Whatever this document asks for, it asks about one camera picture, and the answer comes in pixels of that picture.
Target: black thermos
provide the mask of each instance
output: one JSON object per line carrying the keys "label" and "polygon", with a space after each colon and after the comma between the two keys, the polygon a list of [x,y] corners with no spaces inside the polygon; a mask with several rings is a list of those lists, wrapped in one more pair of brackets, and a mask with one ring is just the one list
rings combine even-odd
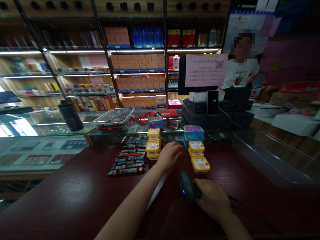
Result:
{"label": "black thermos", "polygon": [[83,129],[83,123],[72,103],[66,100],[61,100],[58,105],[60,113],[68,125],[69,129],[73,132],[80,131]]}

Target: clear plastic tray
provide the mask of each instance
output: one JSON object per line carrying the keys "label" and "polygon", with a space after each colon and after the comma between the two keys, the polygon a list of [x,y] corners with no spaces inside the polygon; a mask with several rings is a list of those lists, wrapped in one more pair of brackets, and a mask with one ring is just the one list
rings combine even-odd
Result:
{"label": "clear plastic tray", "polygon": [[114,108],[98,117],[92,123],[100,130],[122,131],[126,129],[131,120],[134,118],[134,109],[135,108]]}
{"label": "clear plastic tray", "polygon": [[320,185],[318,160],[266,132],[235,132],[232,146],[279,188]]}

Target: dark red countertop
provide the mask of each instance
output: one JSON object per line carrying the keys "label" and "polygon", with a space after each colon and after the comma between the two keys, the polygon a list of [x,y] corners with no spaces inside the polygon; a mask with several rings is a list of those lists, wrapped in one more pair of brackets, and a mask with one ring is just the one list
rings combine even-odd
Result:
{"label": "dark red countertop", "polygon": [[[205,143],[211,171],[197,177],[219,182],[288,236],[320,236],[318,188],[282,190],[269,183],[230,143]],[[94,239],[115,209],[143,177],[107,173],[122,146],[87,147],[0,214],[0,239]],[[217,222],[180,193],[178,173],[194,174],[187,151],[147,211],[137,238],[225,236]],[[253,236],[272,232],[241,205],[234,212]]]}

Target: hand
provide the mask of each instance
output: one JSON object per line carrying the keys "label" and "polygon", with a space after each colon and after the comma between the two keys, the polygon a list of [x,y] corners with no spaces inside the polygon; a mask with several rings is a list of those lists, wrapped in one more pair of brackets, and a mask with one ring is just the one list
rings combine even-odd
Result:
{"label": "hand", "polygon": [[163,171],[172,167],[182,153],[183,146],[177,142],[170,142],[162,149],[158,161],[156,163]]}
{"label": "hand", "polygon": [[196,202],[214,220],[221,222],[232,214],[230,201],[219,183],[195,178],[194,182],[202,192],[202,198]]}

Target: person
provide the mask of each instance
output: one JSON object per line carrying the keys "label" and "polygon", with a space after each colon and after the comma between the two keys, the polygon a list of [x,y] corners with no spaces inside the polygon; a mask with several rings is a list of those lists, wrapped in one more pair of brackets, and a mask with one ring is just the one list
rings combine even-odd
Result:
{"label": "person", "polygon": [[236,37],[232,48],[233,58],[228,60],[226,76],[220,90],[232,86],[245,87],[257,78],[260,69],[258,59],[250,57],[253,42],[254,34],[250,32]]}
{"label": "person", "polygon": [[[135,237],[156,186],[164,172],[175,164],[182,149],[177,142],[170,142],[162,149],[157,163],[120,204],[95,240],[127,240]],[[197,204],[222,226],[228,239],[252,239],[239,218],[232,212],[228,196],[222,187],[205,179],[196,178],[194,181],[202,191],[202,198],[196,200]]]}

